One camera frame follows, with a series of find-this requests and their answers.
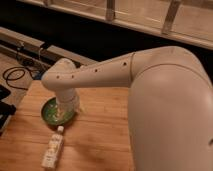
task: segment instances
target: wooden table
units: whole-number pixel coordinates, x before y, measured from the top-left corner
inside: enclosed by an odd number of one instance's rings
[[[132,171],[126,88],[77,89],[84,112],[64,133],[57,170]],[[53,130],[40,117],[53,93],[33,81],[0,137],[0,171],[40,171]]]

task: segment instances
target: gray surface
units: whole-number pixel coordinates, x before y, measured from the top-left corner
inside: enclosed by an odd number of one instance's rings
[[[18,104],[20,103],[20,101],[22,100],[24,95],[26,94],[26,91],[8,87],[6,85],[5,80],[2,77],[2,74],[6,69],[11,68],[11,67],[17,67],[17,66],[20,66],[20,65],[18,64],[18,62],[15,59],[0,53],[0,84],[2,84],[3,86],[5,86],[6,88],[8,88],[11,91],[10,96],[8,96],[7,98],[5,98],[2,101],[6,102],[8,104],[13,104],[16,107],[18,106]],[[21,73],[16,72],[12,75],[12,77],[17,77],[19,74],[21,74]],[[20,80],[11,82],[11,84],[14,86],[28,88],[30,86],[31,81],[32,81],[32,79],[31,79],[29,73],[26,72],[26,74],[23,78],[21,78]]]

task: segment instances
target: bottle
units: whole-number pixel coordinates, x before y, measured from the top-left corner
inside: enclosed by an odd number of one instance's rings
[[[48,170],[54,170],[56,168],[56,163],[60,155],[60,151],[63,145],[63,126],[58,126],[57,132],[52,135],[48,148],[44,154],[42,160],[42,167]]]

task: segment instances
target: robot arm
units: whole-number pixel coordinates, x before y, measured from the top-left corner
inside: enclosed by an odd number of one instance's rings
[[[70,104],[73,88],[130,87],[128,120],[137,171],[213,169],[212,85],[189,51],[163,47],[80,69],[62,60],[42,83],[62,104]]]

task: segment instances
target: black cable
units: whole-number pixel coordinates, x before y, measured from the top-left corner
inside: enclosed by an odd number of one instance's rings
[[[16,60],[18,61],[19,64],[21,64],[21,60],[19,59],[19,51],[21,49],[17,49],[16,51]],[[15,72],[22,72],[22,74],[16,78],[10,78],[10,76],[15,73]],[[2,76],[4,78],[4,80],[6,81],[7,85],[11,88],[16,88],[16,89],[20,89],[20,90],[28,90],[28,88],[24,88],[24,87],[17,87],[17,86],[13,86],[9,83],[9,81],[17,81],[19,79],[21,79],[22,77],[24,77],[26,71],[30,74],[30,77],[33,79],[33,72],[38,72],[39,70],[31,70],[29,69],[28,67],[26,66],[21,66],[21,67],[12,67],[12,68],[9,68],[9,69],[6,69]]]

